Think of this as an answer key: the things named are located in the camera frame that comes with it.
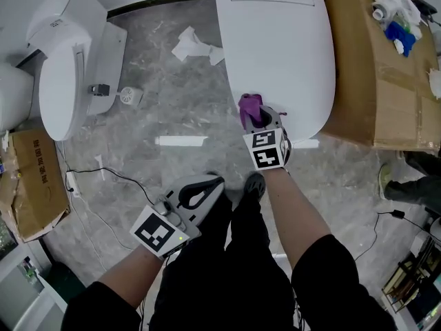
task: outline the toilet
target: toilet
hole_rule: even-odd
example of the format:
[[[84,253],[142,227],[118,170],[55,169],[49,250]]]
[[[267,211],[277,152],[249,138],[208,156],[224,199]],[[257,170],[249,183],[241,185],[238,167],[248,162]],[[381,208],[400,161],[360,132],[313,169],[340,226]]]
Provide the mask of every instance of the toilet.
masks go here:
[[[260,94],[283,113],[294,146],[326,124],[336,91],[331,24],[324,0],[216,0],[236,104]]]
[[[0,63],[0,132],[12,130],[31,113],[34,77]]]
[[[41,118],[55,141],[76,134],[88,115],[114,103],[127,31],[107,22],[97,0],[46,0],[27,40],[47,57],[39,80]]]

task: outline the black sleeve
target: black sleeve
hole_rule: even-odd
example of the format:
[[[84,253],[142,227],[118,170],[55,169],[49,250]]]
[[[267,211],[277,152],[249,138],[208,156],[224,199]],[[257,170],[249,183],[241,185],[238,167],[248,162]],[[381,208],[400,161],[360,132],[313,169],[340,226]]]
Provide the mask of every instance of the black sleeve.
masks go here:
[[[355,261],[333,235],[304,253],[291,283],[312,331],[396,330],[392,316],[360,284]]]
[[[95,282],[69,302],[61,331],[137,331],[140,322],[141,317],[131,305],[106,285]]]

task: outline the gray tile floor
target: gray tile floor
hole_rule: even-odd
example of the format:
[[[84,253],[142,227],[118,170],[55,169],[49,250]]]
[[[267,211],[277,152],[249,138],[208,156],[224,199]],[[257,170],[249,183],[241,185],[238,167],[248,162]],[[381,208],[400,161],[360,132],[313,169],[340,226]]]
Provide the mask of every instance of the gray tile floor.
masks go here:
[[[145,95],[137,109],[116,100],[107,113],[87,120],[80,133],[60,148],[72,169],[89,170],[103,164],[140,181],[153,199],[188,174],[207,170],[221,173],[230,188],[239,188],[253,169],[243,143],[227,81],[225,63],[211,66],[208,58],[187,58],[181,63],[172,53],[178,35],[188,26],[206,43],[221,46],[215,1],[173,3],[139,10],[112,20],[128,31],[120,89],[135,86]],[[207,137],[201,147],[160,146],[159,136]],[[288,165],[303,192],[319,209],[333,233],[356,257],[374,239],[375,212],[399,209],[422,223],[417,206],[381,201],[376,177],[381,164],[393,164],[397,180],[419,174],[399,162],[393,152],[374,151],[318,135],[320,148],[296,150]],[[75,211],[44,239],[53,255],[89,285],[136,247],[129,229],[147,204],[132,183],[105,172],[78,174],[85,202],[73,199]],[[271,251],[282,254],[271,207],[263,199],[263,215],[271,235]],[[374,297],[409,251],[418,229],[405,221],[381,217],[378,240],[358,262],[361,281]],[[146,322],[153,310],[161,276],[149,293]]]

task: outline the cardboard box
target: cardboard box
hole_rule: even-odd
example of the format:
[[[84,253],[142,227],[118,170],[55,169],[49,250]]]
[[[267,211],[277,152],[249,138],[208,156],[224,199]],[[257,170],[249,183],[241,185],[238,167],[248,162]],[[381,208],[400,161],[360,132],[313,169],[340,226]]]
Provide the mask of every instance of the cardboard box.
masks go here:
[[[7,134],[1,158],[3,220],[24,241],[51,231],[69,206],[52,139],[44,129]]]
[[[399,55],[372,18],[373,0],[325,0],[334,38],[336,100],[323,129],[340,139],[389,150],[434,150],[441,142],[441,103],[428,72],[438,69],[433,36],[409,58]]]

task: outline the black pants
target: black pants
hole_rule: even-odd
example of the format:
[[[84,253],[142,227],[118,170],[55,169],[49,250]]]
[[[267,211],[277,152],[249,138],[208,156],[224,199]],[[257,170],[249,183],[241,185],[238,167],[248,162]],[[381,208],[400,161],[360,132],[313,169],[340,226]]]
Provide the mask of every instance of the black pants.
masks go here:
[[[200,229],[164,269],[150,329],[293,330],[294,293],[269,251],[258,200],[246,196],[232,212],[223,195]]]
[[[441,214],[441,158],[425,152],[405,152],[406,162],[426,175],[417,181],[391,181],[384,190],[388,200],[416,203]]]

